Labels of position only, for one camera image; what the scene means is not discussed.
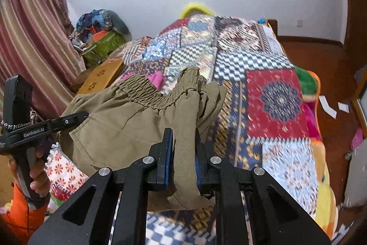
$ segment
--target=wooden headboard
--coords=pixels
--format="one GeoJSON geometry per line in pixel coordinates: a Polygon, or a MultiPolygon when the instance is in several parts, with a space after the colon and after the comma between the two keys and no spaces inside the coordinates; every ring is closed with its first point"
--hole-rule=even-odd
{"type": "Polygon", "coordinates": [[[267,21],[269,22],[270,26],[273,29],[273,32],[275,33],[276,38],[278,39],[278,20],[268,19],[267,21]]]}

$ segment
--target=human hand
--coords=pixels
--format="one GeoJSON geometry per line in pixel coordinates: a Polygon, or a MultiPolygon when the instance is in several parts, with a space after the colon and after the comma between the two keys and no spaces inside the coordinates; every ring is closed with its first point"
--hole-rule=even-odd
{"type": "MultiPolygon", "coordinates": [[[[44,170],[45,162],[40,159],[43,156],[43,152],[37,149],[35,153],[38,160],[29,172],[29,175],[33,179],[33,182],[31,183],[31,189],[38,194],[46,195],[50,191],[51,182],[44,170]]],[[[17,176],[17,163],[15,159],[9,160],[8,167],[14,177],[14,182],[20,187],[17,176]]]]}

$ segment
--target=bed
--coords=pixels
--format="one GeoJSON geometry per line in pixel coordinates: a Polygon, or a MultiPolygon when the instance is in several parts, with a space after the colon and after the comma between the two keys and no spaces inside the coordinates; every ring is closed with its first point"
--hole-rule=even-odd
{"type": "MultiPolygon", "coordinates": [[[[266,19],[194,15],[155,38],[122,45],[108,61],[116,59],[124,60],[124,69],[113,84],[128,73],[160,70],[166,78],[161,92],[169,93],[184,68],[197,66],[208,82],[226,86],[205,142],[236,167],[264,167],[332,237],[338,214],[317,124],[320,81],[289,61],[266,19]]],[[[53,147],[47,162],[50,210],[87,179],[61,147],[53,147]]],[[[215,210],[149,212],[146,228],[146,244],[214,244],[215,210]]]]}

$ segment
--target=brown floor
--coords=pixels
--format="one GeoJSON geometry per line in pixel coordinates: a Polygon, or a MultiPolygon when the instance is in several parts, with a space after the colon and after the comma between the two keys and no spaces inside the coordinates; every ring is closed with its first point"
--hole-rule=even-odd
{"type": "MultiPolygon", "coordinates": [[[[344,155],[359,127],[359,122],[351,106],[350,98],[357,88],[349,67],[346,53],[335,45],[283,42],[293,64],[316,73],[321,81],[321,94],[338,114],[333,119],[318,106],[317,116],[323,142],[326,148],[326,163],[330,172],[330,185],[334,191],[336,204],[343,201],[348,161],[344,155]],[[350,113],[338,110],[338,102],[349,104],[350,113]]],[[[339,214],[338,227],[351,224],[360,209],[344,208],[339,214]]]]}

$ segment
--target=red quilt patch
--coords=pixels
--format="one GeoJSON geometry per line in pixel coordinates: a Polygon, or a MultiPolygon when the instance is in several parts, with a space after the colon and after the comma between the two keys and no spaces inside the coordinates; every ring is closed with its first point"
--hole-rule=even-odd
{"type": "Polygon", "coordinates": [[[293,69],[246,71],[249,137],[309,137],[300,83],[293,69]]]}
{"type": "Polygon", "coordinates": [[[170,26],[166,27],[164,30],[162,30],[159,35],[162,35],[170,30],[174,30],[174,29],[177,29],[183,26],[187,26],[189,21],[190,21],[190,18],[179,19],[175,21],[174,23],[172,23],[170,26]]]}

